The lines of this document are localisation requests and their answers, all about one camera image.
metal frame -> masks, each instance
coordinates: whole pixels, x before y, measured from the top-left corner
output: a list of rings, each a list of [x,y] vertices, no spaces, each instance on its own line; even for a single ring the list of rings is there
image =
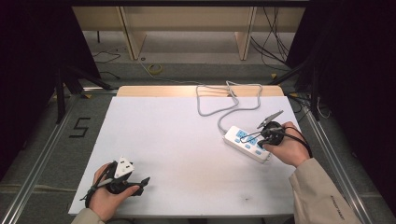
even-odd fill
[[[373,223],[370,215],[367,212],[367,209],[359,196],[359,193],[356,191],[353,186],[351,180],[349,179],[347,172],[344,169],[344,166],[341,164],[338,159],[337,154],[330,143],[329,138],[327,137],[325,131],[323,130],[319,121],[316,120],[314,115],[309,111],[306,107],[304,107],[304,112],[307,113],[308,121],[311,124],[312,130],[317,136],[320,145],[326,154],[326,157],[334,171],[335,177],[337,178],[340,187],[345,195],[346,200],[349,205],[354,210],[356,216],[361,220],[363,224]]]
[[[49,140],[47,141],[42,152],[40,153],[37,161],[35,162],[35,165],[32,167],[31,172],[26,177],[24,183],[20,188],[20,191],[17,193],[14,200],[8,207],[8,210],[6,211],[6,214],[2,219],[2,224],[16,223],[18,221],[24,206],[26,205],[27,201],[30,198],[30,195],[33,192],[33,189],[35,188],[35,184],[43,173],[44,168],[46,167],[46,164],[50,158],[50,155],[55,149],[59,138],[64,131],[64,126],[69,120],[71,111],[73,110],[73,107],[75,106],[78,99],[79,95],[72,95],[72,97],[70,98],[64,118],[59,124],[56,124],[54,130],[49,137]]]

cabinet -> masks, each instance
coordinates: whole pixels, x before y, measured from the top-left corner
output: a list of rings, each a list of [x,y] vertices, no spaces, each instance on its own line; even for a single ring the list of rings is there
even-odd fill
[[[123,31],[132,60],[136,60],[149,31],[234,32],[239,57],[248,56],[252,32],[270,32],[262,7],[73,7],[84,31]],[[274,21],[274,8],[265,12]],[[303,7],[282,7],[279,32],[295,33]]]

power cord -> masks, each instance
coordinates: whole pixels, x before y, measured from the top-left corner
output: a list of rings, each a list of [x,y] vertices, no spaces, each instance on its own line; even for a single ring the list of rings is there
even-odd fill
[[[211,112],[211,113],[208,113],[208,114],[203,114],[203,113],[201,112],[201,109],[200,109],[200,101],[199,101],[200,96],[199,96],[199,93],[198,93],[198,89],[199,89],[200,87],[207,87],[207,88],[209,88],[209,89],[218,89],[218,88],[210,87],[210,86],[207,86],[207,85],[200,85],[200,86],[197,86],[197,87],[196,87],[198,114],[201,115],[201,116],[203,116],[203,117],[206,117],[206,116],[214,115],[214,114],[219,113],[219,112],[221,112],[221,111],[225,111],[225,110],[229,110],[229,109],[232,109],[232,108],[237,107],[238,104],[239,104],[239,101],[238,101],[238,99],[236,98],[235,94],[233,93],[233,90],[232,90],[230,84],[237,85],[237,86],[258,86],[258,87],[259,87],[259,90],[258,90],[258,92],[257,92],[257,105],[254,106],[254,107],[251,107],[251,108],[236,108],[236,109],[230,110],[229,112],[227,112],[227,113],[225,113],[224,115],[222,115],[222,116],[219,118],[219,120],[218,120],[218,127],[219,127],[219,129],[222,131],[223,134],[226,134],[226,133],[227,133],[227,130],[223,129],[222,126],[221,126],[221,121],[222,121],[225,117],[227,117],[228,115],[232,114],[232,113],[235,112],[235,111],[241,111],[241,110],[255,110],[255,109],[257,109],[257,108],[259,108],[259,107],[261,106],[261,101],[260,101],[260,96],[262,95],[262,85],[261,85],[261,84],[239,84],[239,83],[235,83],[235,82],[231,82],[231,81],[228,81],[228,80],[227,80],[227,81],[226,81],[227,90],[229,91],[229,93],[231,94],[231,96],[232,96],[232,98],[233,98],[234,105],[232,105],[232,106],[230,106],[230,107],[227,107],[227,108],[222,108],[222,109],[219,109],[219,110],[215,110],[215,111],[213,111],[213,112]]]
[[[94,57],[96,57],[96,56],[98,56],[99,54],[102,54],[102,53],[107,53],[107,54],[110,54],[110,55],[115,55],[116,57],[113,58],[113,59],[110,59],[110,60],[108,60],[108,61],[105,61],[105,62],[97,62],[97,61],[95,61],[96,63],[109,63],[109,62],[111,62],[111,61],[114,61],[114,60],[118,59],[118,58],[121,56],[121,55],[118,54],[118,53],[110,53],[110,52],[107,52],[107,51],[100,51],[99,53],[92,55],[92,57],[94,58]]]
[[[195,92],[196,92],[196,99],[197,99],[197,110],[198,110],[198,114],[201,115],[201,116],[203,116],[203,117],[211,116],[211,115],[217,114],[217,113],[219,113],[219,112],[221,112],[221,111],[230,110],[230,109],[235,108],[235,107],[237,107],[237,106],[239,105],[239,100],[236,98],[236,95],[233,93],[233,90],[232,90],[230,84],[232,84],[232,85],[237,85],[237,86],[258,86],[258,87],[259,87],[259,90],[258,90],[258,92],[257,92],[257,105],[256,105],[256,106],[254,106],[254,107],[252,107],[252,108],[236,108],[236,109],[233,109],[233,110],[231,110],[231,111],[225,113],[223,116],[221,116],[221,117],[219,118],[219,120],[218,120],[218,127],[219,127],[219,129],[220,129],[224,134],[226,134],[227,131],[221,127],[221,121],[222,121],[226,116],[232,114],[232,113],[235,112],[235,111],[240,111],[240,110],[255,110],[255,109],[257,109],[257,108],[259,108],[259,107],[261,106],[261,101],[260,101],[260,96],[262,95],[262,85],[261,85],[261,84],[239,84],[239,83],[235,83],[235,82],[231,82],[231,81],[229,81],[229,80],[226,80],[227,88],[221,88],[221,87],[212,87],[212,86],[208,86],[208,85],[206,85],[205,83],[201,83],[201,82],[197,82],[197,81],[176,81],[176,80],[172,80],[172,79],[168,79],[168,78],[154,77],[154,76],[150,73],[150,71],[146,68],[146,66],[143,65],[143,64],[140,62],[140,60],[139,60],[139,63],[140,63],[140,65],[145,69],[145,71],[147,72],[147,74],[148,74],[151,78],[153,78],[153,79],[162,80],[162,81],[176,82],[176,83],[179,83],[179,84],[180,84],[180,83],[181,83],[181,84],[182,84],[182,83],[194,83],[194,84],[198,84],[198,86],[197,86],[196,89],[195,89]],[[227,107],[227,108],[222,108],[222,109],[219,109],[219,110],[215,110],[215,111],[210,112],[210,113],[207,113],[207,114],[202,113],[202,112],[201,112],[201,108],[200,108],[200,96],[199,96],[199,91],[198,91],[199,88],[202,88],[202,87],[206,87],[206,88],[209,88],[209,89],[215,89],[215,90],[226,90],[226,91],[229,93],[229,95],[233,98],[234,105],[229,106],[229,107]]]
[[[332,111],[329,110],[329,114],[328,114],[328,115],[323,115],[322,112],[320,111],[320,108],[319,108],[319,102],[320,102],[320,97],[318,97],[318,104],[317,104],[317,110],[318,110],[319,114],[320,114],[324,119],[328,119],[328,118],[330,117]]]

black object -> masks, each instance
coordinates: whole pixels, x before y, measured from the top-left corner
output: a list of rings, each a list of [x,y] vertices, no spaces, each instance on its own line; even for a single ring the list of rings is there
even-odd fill
[[[331,48],[335,45],[336,37],[339,35],[338,24],[343,23],[347,19],[349,7],[345,1],[333,7],[332,13],[325,21],[325,25],[319,32],[318,39],[315,41],[307,58],[298,66],[294,67],[287,74],[269,83],[269,85],[277,85],[281,82],[299,75],[295,84],[297,91],[311,88],[311,112],[316,120],[318,116],[318,70],[327,62],[327,58],[331,54]]]
[[[124,192],[126,189],[128,189],[131,186],[139,186],[140,189],[137,190],[133,195],[131,196],[140,196],[142,195],[143,191],[144,191],[144,187],[149,183],[149,177],[142,180],[140,183],[128,183],[127,179],[129,178],[129,176],[131,175],[131,173],[129,173],[128,175],[124,175],[120,178],[115,178],[114,175],[116,173],[116,169],[117,169],[117,162],[113,161],[112,164],[110,164],[112,167],[110,168],[110,170],[108,171],[108,173],[106,174],[107,178],[113,178],[114,180],[111,181],[109,184],[106,184],[106,188],[110,193],[113,194],[120,194],[122,192]]]
[[[264,128],[262,128],[260,134],[264,139],[257,143],[259,147],[262,147],[264,144],[277,146],[282,142],[283,136],[285,135],[285,130],[278,122],[270,121],[267,125],[265,125]]]
[[[391,1],[350,1],[340,36],[319,71],[318,91],[396,216],[396,14]]]
[[[106,189],[113,194],[120,194],[124,192],[126,189],[128,189],[131,186],[139,186],[140,189],[137,190],[133,195],[131,196],[140,196],[143,193],[143,187],[145,187],[149,183],[149,177],[142,180],[140,183],[128,183],[127,179],[131,175],[129,173],[128,175],[124,175],[120,178],[114,178],[114,175],[117,171],[117,165],[118,163],[116,161],[111,162],[106,169],[100,174],[99,178],[96,180],[96,182],[91,186],[91,188],[88,190],[87,194],[84,196],[84,198],[80,199],[80,201],[85,200],[85,207],[90,207],[90,202],[93,194],[101,187],[98,187],[102,178],[105,176],[106,179],[111,178],[112,181],[110,183],[105,184]]]
[[[100,78],[71,7],[26,6],[8,1],[0,7],[0,179],[23,149],[57,86],[63,99],[65,66]],[[59,118],[65,106],[59,105]]]
[[[304,140],[301,140],[299,137],[296,137],[296,136],[293,136],[291,134],[286,133],[286,129],[288,129],[288,128],[293,129],[294,131],[299,133],[300,136]],[[261,141],[259,141],[257,143],[257,145],[259,147],[261,147],[261,148],[262,148],[262,146],[264,144],[277,146],[277,145],[279,145],[282,142],[284,136],[287,136],[287,137],[289,137],[289,138],[301,143],[306,148],[306,150],[308,151],[308,154],[309,154],[310,158],[314,157],[313,154],[312,154],[311,147],[309,146],[309,144],[306,141],[306,139],[303,136],[303,134],[300,131],[298,131],[297,129],[293,128],[293,127],[283,128],[282,125],[280,125],[278,122],[270,121],[267,125],[265,125],[262,128],[262,131],[260,132],[260,135],[264,138],[263,140],[261,140]]]

beige sleeve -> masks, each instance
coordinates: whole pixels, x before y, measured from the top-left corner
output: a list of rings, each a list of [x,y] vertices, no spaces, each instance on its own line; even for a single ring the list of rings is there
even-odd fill
[[[299,165],[290,183],[296,223],[361,223],[317,160]]]
[[[91,209],[84,208],[78,213],[72,224],[105,224],[105,222]]]

